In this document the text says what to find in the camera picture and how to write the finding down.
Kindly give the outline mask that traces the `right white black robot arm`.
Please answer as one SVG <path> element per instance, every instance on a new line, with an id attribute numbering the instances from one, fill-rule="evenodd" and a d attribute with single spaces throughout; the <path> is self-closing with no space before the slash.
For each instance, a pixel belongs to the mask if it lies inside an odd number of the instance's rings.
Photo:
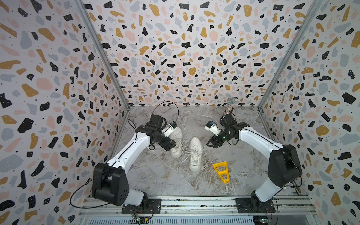
<path id="1" fill-rule="evenodd" d="M 220 125 L 223 126 L 222 129 L 213 121 L 207 122 L 205 129 L 213 133 L 213 137 L 207 142 L 208 147 L 217 149 L 235 138 L 250 144 L 268 159 L 268 178 L 251 193 L 253 209 L 260 210 L 289 183 L 302 177 L 302 168 L 294 146 L 282 145 L 267 138 L 246 122 L 237 122 L 231 114 L 222 116 Z"/>

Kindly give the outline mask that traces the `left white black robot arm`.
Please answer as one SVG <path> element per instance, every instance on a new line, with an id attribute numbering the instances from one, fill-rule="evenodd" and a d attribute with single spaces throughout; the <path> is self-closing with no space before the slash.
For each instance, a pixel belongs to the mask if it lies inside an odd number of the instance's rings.
<path id="1" fill-rule="evenodd" d="M 153 147 L 155 143 L 166 151 L 174 148 L 176 141 L 170 135 L 176 128 L 176 122 L 167 123 L 165 118 L 151 115 L 150 121 L 136 128 L 132 139 L 117 155 L 108 162 L 95 166 L 92 197 L 116 206 L 146 208 L 147 194 L 130 188 L 128 171 L 143 150 Z"/>

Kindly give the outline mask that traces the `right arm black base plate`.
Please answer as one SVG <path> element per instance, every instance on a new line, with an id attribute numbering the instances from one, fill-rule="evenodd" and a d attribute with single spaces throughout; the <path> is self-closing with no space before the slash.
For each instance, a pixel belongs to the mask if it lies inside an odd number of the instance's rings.
<path id="1" fill-rule="evenodd" d="M 238 213 L 275 213 L 276 209 L 272 200 L 261 202 L 255 198 L 236 198 Z"/>

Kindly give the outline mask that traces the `white knit sneaker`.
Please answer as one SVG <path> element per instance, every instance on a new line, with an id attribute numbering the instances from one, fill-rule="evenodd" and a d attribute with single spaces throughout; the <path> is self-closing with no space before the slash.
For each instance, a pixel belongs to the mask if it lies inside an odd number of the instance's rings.
<path id="1" fill-rule="evenodd" d="M 189 143 L 189 155 L 190 155 L 190 162 L 189 162 L 190 170 L 193 172 L 200 171 L 202 166 L 203 145 L 199 138 L 193 137 L 191 139 Z"/>
<path id="2" fill-rule="evenodd" d="M 182 136 L 183 133 L 179 127 L 176 127 L 169 136 L 173 141 L 175 141 L 175 146 L 170 150 L 170 154 L 174 158 L 179 158 L 182 156 Z"/>

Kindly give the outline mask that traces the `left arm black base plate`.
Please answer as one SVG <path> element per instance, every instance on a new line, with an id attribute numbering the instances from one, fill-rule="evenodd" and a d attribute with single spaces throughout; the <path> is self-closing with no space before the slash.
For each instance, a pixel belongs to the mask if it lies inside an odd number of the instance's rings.
<path id="1" fill-rule="evenodd" d="M 162 206 L 161 198 L 147 198 L 143 200 L 139 206 L 126 205 L 122 208 L 121 213 L 123 215 L 130 214 L 160 214 Z"/>

